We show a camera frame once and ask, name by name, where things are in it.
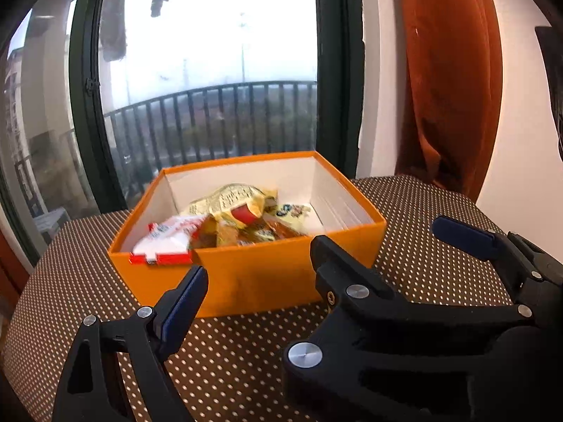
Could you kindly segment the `dark green window frame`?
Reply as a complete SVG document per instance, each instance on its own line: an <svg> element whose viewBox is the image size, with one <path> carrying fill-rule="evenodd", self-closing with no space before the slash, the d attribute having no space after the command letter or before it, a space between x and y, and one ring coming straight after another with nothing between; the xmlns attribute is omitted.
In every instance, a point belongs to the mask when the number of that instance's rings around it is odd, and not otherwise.
<svg viewBox="0 0 563 422"><path fill-rule="evenodd" d="M1 106L9 77L23 123L44 130L65 101L82 117L78 146L99 167L106 142L99 89L128 104L179 90L274 80L317 83L320 152L347 176L356 172L362 113L361 0L125 0L126 54L101 51L103 0L1 0ZM1 176L1 206L19 250L36 264L48 245L12 183Z"/></svg>

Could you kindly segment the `red white wafer packet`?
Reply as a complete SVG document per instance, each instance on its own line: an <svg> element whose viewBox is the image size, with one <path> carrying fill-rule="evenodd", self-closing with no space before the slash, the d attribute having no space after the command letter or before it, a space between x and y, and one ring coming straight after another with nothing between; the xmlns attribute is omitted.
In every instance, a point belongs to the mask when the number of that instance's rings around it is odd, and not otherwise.
<svg viewBox="0 0 563 422"><path fill-rule="evenodd" d="M193 262L191 245L206 215L175 215L150 225L150 231L134 245L129 262L134 265L187 265Z"/></svg>

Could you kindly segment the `yellow honey butter chip bag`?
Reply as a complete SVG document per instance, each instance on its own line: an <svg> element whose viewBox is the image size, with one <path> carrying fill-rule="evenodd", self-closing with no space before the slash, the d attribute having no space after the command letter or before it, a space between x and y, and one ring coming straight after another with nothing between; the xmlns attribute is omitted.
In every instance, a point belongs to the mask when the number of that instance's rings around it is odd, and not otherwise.
<svg viewBox="0 0 563 422"><path fill-rule="evenodd" d="M248 184L233 183L192 201L182 215L211 215L239 229L247 228L262 218L267 208L278 203L278 191Z"/></svg>

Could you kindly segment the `orange clear snack packet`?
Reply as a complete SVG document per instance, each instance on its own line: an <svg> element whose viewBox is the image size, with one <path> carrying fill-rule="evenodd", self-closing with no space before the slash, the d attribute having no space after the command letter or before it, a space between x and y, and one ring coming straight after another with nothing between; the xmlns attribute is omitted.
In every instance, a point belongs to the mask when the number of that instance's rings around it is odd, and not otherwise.
<svg viewBox="0 0 563 422"><path fill-rule="evenodd" d="M302 232L296 231L271 217L260 218L254 224L242 229L224 220L217 221L210 217L192 235L190 248L196 250L232 246L244 247L302 236Z"/></svg>

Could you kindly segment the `black balcony railing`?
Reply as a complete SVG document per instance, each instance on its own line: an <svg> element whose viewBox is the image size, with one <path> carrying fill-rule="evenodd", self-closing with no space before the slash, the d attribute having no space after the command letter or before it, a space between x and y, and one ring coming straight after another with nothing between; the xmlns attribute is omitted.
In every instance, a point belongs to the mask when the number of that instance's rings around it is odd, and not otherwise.
<svg viewBox="0 0 563 422"><path fill-rule="evenodd" d="M78 146L82 117L59 104L44 130L23 123L22 99L9 77L1 106L1 176L14 199L32 216L64 209L78 218L134 207L164 168L261 153L311 151L316 147L317 83L274 80L179 90L128 104L100 88L97 175Z"/></svg>

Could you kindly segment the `pale yellow cartoon snack packet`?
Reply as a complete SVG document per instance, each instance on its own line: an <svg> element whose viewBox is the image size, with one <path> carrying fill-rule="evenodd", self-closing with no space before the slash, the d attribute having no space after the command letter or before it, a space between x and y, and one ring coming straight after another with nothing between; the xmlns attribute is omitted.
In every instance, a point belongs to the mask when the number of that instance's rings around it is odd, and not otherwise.
<svg viewBox="0 0 563 422"><path fill-rule="evenodd" d="M311 212L312 209L307 204L285 203L277 205L274 216L287 227L303 232Z"/></svg>

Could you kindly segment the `air conditioner outdoor unit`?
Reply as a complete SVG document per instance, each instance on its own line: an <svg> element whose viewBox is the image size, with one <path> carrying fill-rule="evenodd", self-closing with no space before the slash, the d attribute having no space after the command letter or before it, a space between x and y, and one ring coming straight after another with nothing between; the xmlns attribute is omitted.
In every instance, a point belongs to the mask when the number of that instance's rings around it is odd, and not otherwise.
<svg viewBox="0 0 563 422"><path fill-rule="evenodd" d="M70 221L70 217L64 208L57 208L33 218L35 227L37 227L47 245L51 243L58 231L68 221Z"/></svg>

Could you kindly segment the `orange cardboard box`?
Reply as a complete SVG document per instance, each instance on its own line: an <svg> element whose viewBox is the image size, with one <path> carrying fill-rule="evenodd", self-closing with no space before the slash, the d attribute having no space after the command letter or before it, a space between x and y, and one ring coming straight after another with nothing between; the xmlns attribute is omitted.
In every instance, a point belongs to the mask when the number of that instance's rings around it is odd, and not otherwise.
<svg viewBox="0 0 563 422"><path fill-rule="evenodd" d="M177 215L191 201L231 183L272 188L282 203L311 206L306 234L270 244L194 250L171 263L149 263L132 255L151 224ZM327 235L371 267L385 233L386 219L319 153L270 153L163 169L115 235L108 255L143 306L153 306L174 289L190 267L203 266L209 289L197 314L220 317L318 301L309 257L313 237Z"/></svg>

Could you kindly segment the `grey hanging garment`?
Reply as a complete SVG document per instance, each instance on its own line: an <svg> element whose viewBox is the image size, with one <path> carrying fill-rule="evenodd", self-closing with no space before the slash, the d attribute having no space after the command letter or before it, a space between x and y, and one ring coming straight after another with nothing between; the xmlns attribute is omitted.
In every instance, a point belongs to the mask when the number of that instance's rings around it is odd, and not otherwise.
<svg viewBox="0 0 563 422"><path fill-rule="evenodd" d="M125 56L125 0L103 0L99 39L106 62L117 61Z"/></svg>

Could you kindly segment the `rust orange right curtain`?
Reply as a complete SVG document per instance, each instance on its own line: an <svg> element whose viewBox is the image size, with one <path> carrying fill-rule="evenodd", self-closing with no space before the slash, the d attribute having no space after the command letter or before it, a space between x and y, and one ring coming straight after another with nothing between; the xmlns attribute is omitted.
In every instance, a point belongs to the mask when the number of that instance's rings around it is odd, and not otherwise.
<svg viewBox="0 0 563 422"><path fill-rule="evenodd" d="M400 1L406 110L396 171L476 200L502 101L493 0Z"/></svg>

